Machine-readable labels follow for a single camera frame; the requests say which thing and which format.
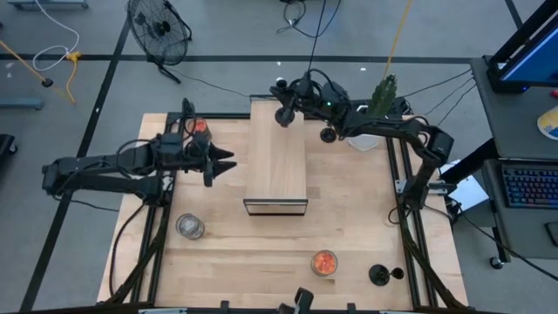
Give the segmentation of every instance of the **concrete floor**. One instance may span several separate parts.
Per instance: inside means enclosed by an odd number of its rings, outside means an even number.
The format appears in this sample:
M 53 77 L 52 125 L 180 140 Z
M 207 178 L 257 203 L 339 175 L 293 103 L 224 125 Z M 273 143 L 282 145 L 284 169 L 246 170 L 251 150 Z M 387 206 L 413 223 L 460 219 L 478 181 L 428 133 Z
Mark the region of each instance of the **concrete floor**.
M 542 0 L 514 0 L 526 19 Z M 42 165 L 61 156 L 75 156 L 98 100 L 125 22 L 124 0 L 90 0 L 89 10 L 51 10 L 60 22 L 81 35 L 78 49 L 85 55 L 105 56 L 104 61 L 82 61 L 72 84 L 75 106 L 52 90 L 44 89 L 18 62 L 0 55 L 0 95 L 39 97 L 43 111 L 0 111 L 0 133 L 17 136 L 19 153 L 0 175 L 0 312 L 18 311 L 37 263 L 58 203 L 41 190 Z M 310 53 L 312 40 L 283 27 L 282 3 L 276 0 L 173 1 L 194 31 L 188 56 L 230 56 L 229 61 L 184 62 L 174 67 L 187 75 L 245 94 L 268 93 L 279 76 L 299 78 L 305 62 L 292 55 Z M 314 30 L 319 1 L 309 1 L 300 27 Z M 329 1 L 326 17 L 335 2 Z M 336 19 L 318 40 L 318 56 L 385 57 L 391 49 L 405 0 L 343 1 Z M 72 45 L 72 34 L 59 29 L 40 12 L 16 11 L 0 3 L 4 30 L 0 39 L 14 50 L 33 54 L 54 44 Z M 473 58 L 494 53 L 514 32 L 515 25 L 504 0 L 416 0 L 401 34 L 399 57 Z M 123 53 L 140 55 L 130 34 Z M 240 62 L 239 55 L 285 56 L 273 62 Z M 437 83 L 467 69 L 466 64 L 435 64 L 414 58 L 395 63 L 398 92 L 406 94 Z M 316 62 L 315 67 L 341 83 L 354 99 L 368 98 L 381 78 L 385 64 Z M 45 75 L 64 86 L 71 65 L 62 63 Z M 468 77 L 456 79 L 409 98 L 415 113 L 424 113 Z M 453 95 L 429 119 L 437 123 L 460 96 Z M 111 154 L 124 141 L 137 136 L 143 113 L 179 111 L 188 97 L 200 112 L 247 112 L 249 101 L 184 79 L 176 85 L 159 75 L 153 65 L 119 61 L 100 112 L 88 154 Z M 490 137 L 487 119 L 476 90 L 467 94 L 442 127 L 456 144 L 452 158 L 463 158 Z M 118 208 L 120 195 L 76 193 L 74 199 Z M 94 304 L 105 267 L 115 213 L 72 204 L 65 218 L 34 310 Z M 495 271 L 487 263 L 495 245 L 465 223 L 454 230 L 459 261 L 470 304 L 485 311 L 555 313 L 558 284 L 539 275 L 519 260 Z M 558 273 L 558 262 L 536 261 Z

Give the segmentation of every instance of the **wooden tabletop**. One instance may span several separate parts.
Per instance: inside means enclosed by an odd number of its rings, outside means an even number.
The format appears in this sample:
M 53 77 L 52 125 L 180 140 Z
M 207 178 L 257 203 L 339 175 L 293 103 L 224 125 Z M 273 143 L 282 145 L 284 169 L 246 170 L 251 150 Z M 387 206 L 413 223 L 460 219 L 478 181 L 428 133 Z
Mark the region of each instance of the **wooden tabletop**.
M 145 114 L 139 137 L 150 139 L 162 133 L 165 120 L 165 114 Z M 387 220 L 396 203 L 384 140 L 360 153 L 344 141 L 323 143 L 319 132 L 324 123 L 304 121 L 306 215 L 248 216 L 242 198 L 248 177 L 249 120 L 210 119 L 208 125 L 215 145 L 235 152 L 232 160 L 238 166 L 219 176 L 212 188 L 203 187 L 200 174 L 178 173 L 156 306 L 219 307 L 221 300 L 228 300 L 232 308 L 276 308 L 280 303 L 293 304 L 296 290 L 303 287 L 315 294 L 312 309 L 346 309 L 347 303 L 355 303 L 359 310 L 412 309 L 401 235 L 398 226 Z M 410 151 L 416 171 L 421 160 Z M 427 204 L 445 208 L 439 196 L 429 196 Z M 139 205 L 137 197 L 124 196 L 115 235 Z M 146 212 L 144 209 L 120 238 L 115 287 L 138 260 Z M 174 224 L 185 213 L 205 223 L 201 239 L 190 241 L 176 232 Z M 466 304 L 447 218 L 426 210 L 422 217 L 432 267 Z M 318 277 L 310 269 L 310 258 L 320 249 L 337 255 L 333 275 Z M 99 300 L 109 297 L 109 262 Z M 368 278 L 368 269 L 377 263 L 390 270 L 402 268 L 405 278 L 377 287 Z M 148 266 L 141 300 L 146 299 L 150 276 Z M 422 304 L 427 304 L 422 276 L 418 282 Z

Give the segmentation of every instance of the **green plant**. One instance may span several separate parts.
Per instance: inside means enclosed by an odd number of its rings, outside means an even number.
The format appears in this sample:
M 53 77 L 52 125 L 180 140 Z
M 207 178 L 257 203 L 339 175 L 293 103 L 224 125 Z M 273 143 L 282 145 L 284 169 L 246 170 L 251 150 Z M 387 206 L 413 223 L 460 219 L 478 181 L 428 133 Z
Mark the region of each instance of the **green plant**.
M 398 80 L 390 74 L 383 79 L 372 94 L 371 104 L 366 110 L 366 115 L 374 118 L 383 118 L 390 111 L 398 89 Z

